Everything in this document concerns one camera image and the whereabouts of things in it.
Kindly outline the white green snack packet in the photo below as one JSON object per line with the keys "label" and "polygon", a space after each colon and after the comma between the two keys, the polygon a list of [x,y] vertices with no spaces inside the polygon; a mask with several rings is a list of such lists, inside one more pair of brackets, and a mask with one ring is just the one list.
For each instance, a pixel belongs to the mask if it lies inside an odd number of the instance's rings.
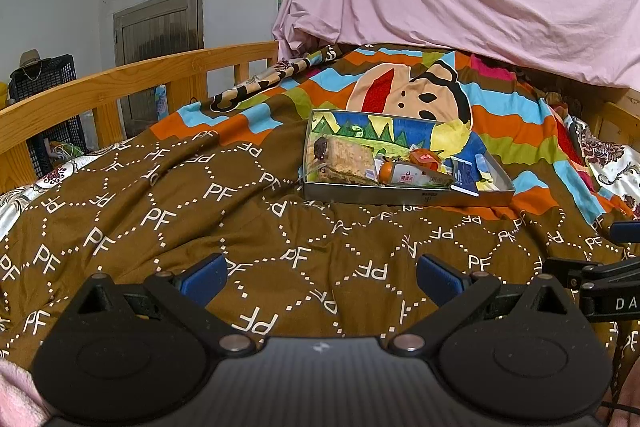
{"label": "white green snack packet", "polygon": [[407,161],[390,163],[390,184],[412,187],[450,187],[454,178],[437,170],[426,169]]}

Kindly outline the yellow bag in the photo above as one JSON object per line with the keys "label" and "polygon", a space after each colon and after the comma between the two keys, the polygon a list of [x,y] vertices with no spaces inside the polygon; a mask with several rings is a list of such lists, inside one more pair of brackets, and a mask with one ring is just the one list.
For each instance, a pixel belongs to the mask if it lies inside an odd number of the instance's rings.
{"label": "yellow bag", "polygon": [[0,82],[0,109],[4,109],[8,105],[9,101],[9,89],[8,85],[4,82]]}

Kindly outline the metal tray with dinosaur picture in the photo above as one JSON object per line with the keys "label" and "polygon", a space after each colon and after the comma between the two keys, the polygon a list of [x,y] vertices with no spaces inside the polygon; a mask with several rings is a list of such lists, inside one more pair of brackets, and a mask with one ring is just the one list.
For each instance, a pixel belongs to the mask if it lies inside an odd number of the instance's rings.
{"label": "metal tray with dinosaur picture", "polygon": [[[476,160],[480,195],[473,197],[450,187],[412,187],[383,184],[357,185],[322,183],[314,179],[314,141],[321,135],[340,136],[373,150],[376,171],[385,161],[409,161],[415,148],[427,148],[442,161],[437,171],[451,176],[450,157]],[[302,167],[304,195],[321,202],[371,205],[418,205],[454,207],[504,206],[511,202],[515,187],[488,152],[480,137],[460,120],[439,122],[350,110],[315,109],[305,135]]]}

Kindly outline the black plastic crate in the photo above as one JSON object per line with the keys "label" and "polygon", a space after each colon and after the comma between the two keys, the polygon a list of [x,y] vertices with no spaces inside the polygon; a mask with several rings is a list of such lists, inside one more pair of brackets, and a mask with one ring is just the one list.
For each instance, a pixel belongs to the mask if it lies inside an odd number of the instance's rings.
{"label": "black plastic crate", "polygon": [[41,178],[62,162],[88,152],[79,110],[66,96],[76,82],[70,54],[41,57],[41,63],[10,74],[8,107],[1,112],[1,157],[20,153]]}

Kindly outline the rice crisp clear packet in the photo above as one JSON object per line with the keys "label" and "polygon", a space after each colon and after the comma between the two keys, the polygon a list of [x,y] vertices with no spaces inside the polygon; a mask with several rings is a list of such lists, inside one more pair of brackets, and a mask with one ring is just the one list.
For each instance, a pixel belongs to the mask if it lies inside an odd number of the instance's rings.
{"label": "rice crisp clear packet", "polygon": [[311,172],[322,183],[378,185],[373,150],[340,136],[327,135],[328,156],[325,160],[314,158]]}

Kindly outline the straw hat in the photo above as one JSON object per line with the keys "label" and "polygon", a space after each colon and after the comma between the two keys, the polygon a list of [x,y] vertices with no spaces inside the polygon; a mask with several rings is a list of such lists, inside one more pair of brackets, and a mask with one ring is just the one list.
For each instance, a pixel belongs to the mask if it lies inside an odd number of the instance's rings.
{"label": "straw hat", "polygon": [[20,68],[27,68],[41,63],[41,57],[37,49],[30,49],[21,54]]}

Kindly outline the brown colourful cartoon blanket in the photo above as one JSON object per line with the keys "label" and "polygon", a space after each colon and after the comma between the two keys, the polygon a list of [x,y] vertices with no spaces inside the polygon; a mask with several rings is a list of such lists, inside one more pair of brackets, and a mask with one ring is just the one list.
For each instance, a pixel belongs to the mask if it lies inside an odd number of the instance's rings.
{"label": "brown colourful cartoon blanket", "polygon": [[[345,205],[308,199],[303,146],[314,108],[356,93],[416,118],[460,107],[514,183],[503,207]],[[608,228],[627,197],[579,171],[553,109],[514,75],[456,52],[364,46],[220,113],[195,103],[135,138],[71,162],[4,202],[1,355],[19,366],[84,280],[185,270],[213,253],[229,283],[212,311],[256,338],[387,337],[429,314],[423,254],[527,283],[551,257],[611,263],[638,254]]]}

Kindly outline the orange tofu snack packet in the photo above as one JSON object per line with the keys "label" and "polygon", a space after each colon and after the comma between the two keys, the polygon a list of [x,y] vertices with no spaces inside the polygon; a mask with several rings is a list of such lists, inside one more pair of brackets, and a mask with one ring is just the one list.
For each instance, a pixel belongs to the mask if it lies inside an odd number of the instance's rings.
{"label": "orange tofu snack packet", "polygon": [[409,161],[412,165],[424,170],[437,171],[442,161],[439,156],[427,148],[415,148],[409,154]]}

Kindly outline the floral white pillow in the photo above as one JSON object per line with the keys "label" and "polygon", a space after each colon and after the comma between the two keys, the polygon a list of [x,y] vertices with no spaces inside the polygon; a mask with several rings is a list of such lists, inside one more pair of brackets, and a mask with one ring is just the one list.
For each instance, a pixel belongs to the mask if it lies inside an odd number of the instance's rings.
{"label": "floral white pillow", "polygon": [[639,219],[639,153],[629,145],[596,138],[588,124],[574,116],[564,119],[565,128],[579,159],[586,165],[599,194],[617,197]]}

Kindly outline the blue white packet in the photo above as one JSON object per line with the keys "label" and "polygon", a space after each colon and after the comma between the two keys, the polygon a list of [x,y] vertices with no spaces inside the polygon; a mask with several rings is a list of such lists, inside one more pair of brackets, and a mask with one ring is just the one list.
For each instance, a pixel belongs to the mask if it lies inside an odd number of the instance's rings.
{"label": "blue white packet", "polygon": [[480,174],[477,170],[476,160],[474,158],[465,159],[452,156],[450,157],[450,164],[451,176],[454,178],[454,183],[451,185],[451,188],[473,197],[480,195],[480,191],[478,191],[477,188],[477,181],[480,179]]}

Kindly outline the small dark date packet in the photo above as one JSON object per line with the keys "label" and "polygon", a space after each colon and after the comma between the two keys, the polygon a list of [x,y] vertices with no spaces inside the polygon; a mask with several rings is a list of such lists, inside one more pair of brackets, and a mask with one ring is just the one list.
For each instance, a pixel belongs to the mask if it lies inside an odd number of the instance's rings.
{"label": "small dark date packet", "polygon": [[329,140],[326,135],[321,135],[316,141],[314,141],[314,158],[318,160],[325,160],[328,156]]}

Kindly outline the wooden bed rail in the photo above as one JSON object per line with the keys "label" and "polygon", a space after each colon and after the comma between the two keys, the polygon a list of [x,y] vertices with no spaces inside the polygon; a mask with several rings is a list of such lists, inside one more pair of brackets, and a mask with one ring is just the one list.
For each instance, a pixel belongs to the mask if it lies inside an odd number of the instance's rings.
{"label": "wooden bed rail", "polygon": [[[193,100],[208,98],[209,72],[231,67],[234,81],[240,82],[247,80],[251,62],[272,65],[277,58],[278,45],[274,41],[169,54],[77,79],[66,98],[79,110],[79,115],[88,110],[93,113],[99,146],[104,147],[124,139],[117,107],[121,98],[163,84],[167,88],[168,106],[176,110]],[[32,164],[24,164],[20,153],[11,153],[6,159],[1,157],[3,193],[36,180]]]}

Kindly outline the small orange mandarin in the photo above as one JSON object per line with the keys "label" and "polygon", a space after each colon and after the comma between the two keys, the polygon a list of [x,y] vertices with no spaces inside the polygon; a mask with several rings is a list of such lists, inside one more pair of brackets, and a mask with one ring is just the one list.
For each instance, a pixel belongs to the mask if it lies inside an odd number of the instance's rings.
{"label": "small orange mandarin", "polygon": [[378,170],[378,181],[383,184],[389,184],[392,181],[394,163],[393,161],[385,161]]}

